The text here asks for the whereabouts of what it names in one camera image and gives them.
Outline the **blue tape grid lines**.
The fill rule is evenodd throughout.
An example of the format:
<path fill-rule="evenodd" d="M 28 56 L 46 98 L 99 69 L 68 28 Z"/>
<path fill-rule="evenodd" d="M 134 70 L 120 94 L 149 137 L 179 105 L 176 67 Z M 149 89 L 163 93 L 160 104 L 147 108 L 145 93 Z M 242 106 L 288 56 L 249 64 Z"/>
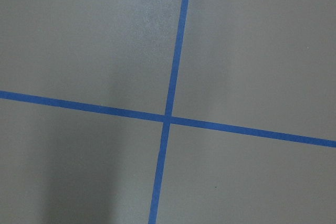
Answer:
<path fill-rule="evenodd" d="M 162 123 L 162 131 L 160 138 L 160 148 L 158 152 L 155 177 L 152 189 L 152 198 L 149 211 L 149 223 L 156 223 L 159 209 L 160 194 L 162 188 L 162 179 L 164 174 L 164 165 L 166 158 L 167 145 L 169 140 L 169 133 L 171 125 L 182 125 L 188 127 L 197 127 L 200 129 L 216 130 L 227 133 L 236 133 L 240 135 L 249 135 L 256 137 L 264 137 L 275 140 L 282 140 L 287 142 L 296 142 L 302 144 L 335 147 L 334 140 L 326 140 L 323 138 L 294 135 L 288 133 L 280 133 L 274 131 L 260 130 L 254 128 L 248 128 L 243 126 L 235 126 L 229 124 L 220 124 L 208 121 L 193 120 L 188 118 L 180 118 L 173 116 L 173 107 L 175 99 L 176 84 L 178 80 L 178 72 L 180 66 L 180 59 L 183 47 L 185 24 L 187 20 L 189 0 L 181 0 L 181 7 L 179 12 L 179 21 L 177 26 L 176 40 L 174 45 L 174 55 L 170 71 L 169 87 L 167 90 L 167 98 L 165 103 L 164 114 L 155 114 L 142 111 L 134 111 L 120 108 L 113 108 L 108 106 L 100 106 L 94 104 L 87 104 L 81 102 L 60 100 L 54 98 L 40 97 L 36 95 L 1 91 L 1 99 L 27 102 L 33 104 L 54 106 L 65 109 L 72 109 L 78 111 L 86 111 L 99 114 L 107 114 L 113 116 L 121 116 L 124 118 L 141 119 L 152 122 Z"/>

